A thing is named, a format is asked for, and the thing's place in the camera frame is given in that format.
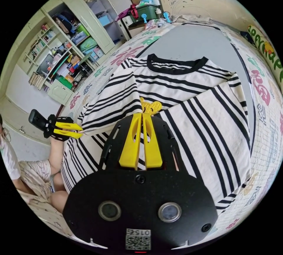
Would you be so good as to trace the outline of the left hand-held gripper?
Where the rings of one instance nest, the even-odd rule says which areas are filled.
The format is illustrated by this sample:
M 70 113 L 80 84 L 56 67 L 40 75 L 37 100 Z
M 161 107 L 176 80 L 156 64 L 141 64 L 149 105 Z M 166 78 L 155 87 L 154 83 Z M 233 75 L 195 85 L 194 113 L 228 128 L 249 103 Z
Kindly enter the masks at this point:
M 74 123 L 71 117 L 56 117 L 55 115 L 50 115 L 43 133 L 45 138 L 52 137 L 55 140 L 65 142 L 69 138 L 78 139 L 82 137 L 82 133 L 76 132 L 82 130 L 83 129 L 78 124 Z

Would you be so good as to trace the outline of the person's left hand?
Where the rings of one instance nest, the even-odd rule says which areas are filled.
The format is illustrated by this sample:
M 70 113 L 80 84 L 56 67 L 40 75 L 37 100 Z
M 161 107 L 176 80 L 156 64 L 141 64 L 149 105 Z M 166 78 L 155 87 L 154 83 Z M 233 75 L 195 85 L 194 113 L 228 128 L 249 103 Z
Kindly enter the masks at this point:
M 64 150 L 64 141 L 54 139 L 51 137 L 50 139 L 51 142 L 51 150 L 55 151 L 62 151 Z

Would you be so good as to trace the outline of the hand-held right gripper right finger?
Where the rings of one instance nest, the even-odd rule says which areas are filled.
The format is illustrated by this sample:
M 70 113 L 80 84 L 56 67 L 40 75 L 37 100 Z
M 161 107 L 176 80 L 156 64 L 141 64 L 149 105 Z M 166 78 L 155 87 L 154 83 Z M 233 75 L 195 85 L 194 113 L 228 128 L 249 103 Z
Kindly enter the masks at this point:
M 154 129 L 152 117 L 148 113 L 142 114 L 144 135 L 144 160 L 146 170 L 159 169 L 163 165 L 157 135 Z

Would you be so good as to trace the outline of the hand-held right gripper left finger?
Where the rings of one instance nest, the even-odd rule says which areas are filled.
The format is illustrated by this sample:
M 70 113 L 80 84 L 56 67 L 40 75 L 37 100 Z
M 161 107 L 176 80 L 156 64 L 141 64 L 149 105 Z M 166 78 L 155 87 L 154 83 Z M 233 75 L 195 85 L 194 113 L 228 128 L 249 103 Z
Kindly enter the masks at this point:
M 142 114 L 135 113 L 129 119 L 127 124 L 128 132 L 126 135 L 125 143 L 121 156 L 119 159 L 119 165 L 122 168 L 137 170 L 139 151 L 140 151 L 140 136 L 141 136 L 141 124 Z

